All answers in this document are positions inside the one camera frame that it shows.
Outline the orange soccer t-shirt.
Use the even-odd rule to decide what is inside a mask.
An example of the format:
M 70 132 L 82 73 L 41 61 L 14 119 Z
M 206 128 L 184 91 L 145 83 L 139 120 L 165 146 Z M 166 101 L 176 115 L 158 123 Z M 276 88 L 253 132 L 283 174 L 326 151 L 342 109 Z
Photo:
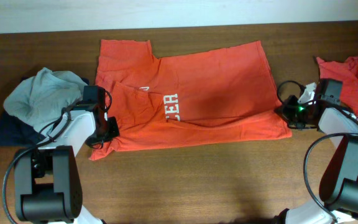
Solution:
M 91 154 L 292 136 L 258 41 L 157 58 L 149 41 L 102 40 L 95 83 L 110 93 L 119 136 Z

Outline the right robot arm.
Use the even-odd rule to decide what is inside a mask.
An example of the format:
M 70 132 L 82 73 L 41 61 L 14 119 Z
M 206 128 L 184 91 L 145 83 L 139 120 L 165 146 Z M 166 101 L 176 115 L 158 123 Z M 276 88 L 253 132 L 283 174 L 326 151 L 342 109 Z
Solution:
M 290 95 L 275 109 L 288 128 L 316 129 L 324 133 L 307 149 L 303 178 L 311 199 L 284 209 L 272 223 L 345 223 L 358 220 L 358 117 L 341 104 L 342 82 L 322 78 L 298 85 L 300 95 Z M 315 195 L 308 179 L 308 161 L 320 142 L 330 139 L 336 150 L 324 171 Z

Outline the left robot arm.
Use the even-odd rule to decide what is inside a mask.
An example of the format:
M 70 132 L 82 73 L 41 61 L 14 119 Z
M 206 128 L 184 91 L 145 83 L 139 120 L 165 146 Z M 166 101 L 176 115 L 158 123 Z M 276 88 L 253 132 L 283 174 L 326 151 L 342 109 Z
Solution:
M 83 145 L 101 149 L 119 136 L 108 117 L 111 94 L 86 86 L 81 101 L 64 108 L 43 141 L 16 152 L 7 173 L 14 174 L 15 212 L 30 223 L 103 223 L 83 206 L 75 156 Z

